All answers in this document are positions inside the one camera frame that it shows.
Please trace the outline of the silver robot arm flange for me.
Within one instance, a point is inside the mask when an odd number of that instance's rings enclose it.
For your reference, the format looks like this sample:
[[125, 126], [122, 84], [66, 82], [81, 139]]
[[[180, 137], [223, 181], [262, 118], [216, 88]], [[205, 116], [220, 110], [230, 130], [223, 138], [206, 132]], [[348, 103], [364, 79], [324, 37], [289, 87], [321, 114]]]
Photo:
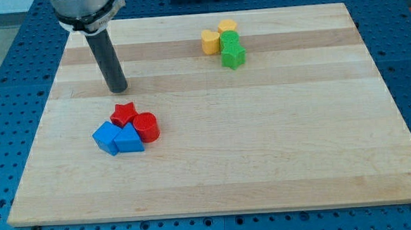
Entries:
[[49, 0], [61, 27], [95, 36], [126, 6], [125, 0]]

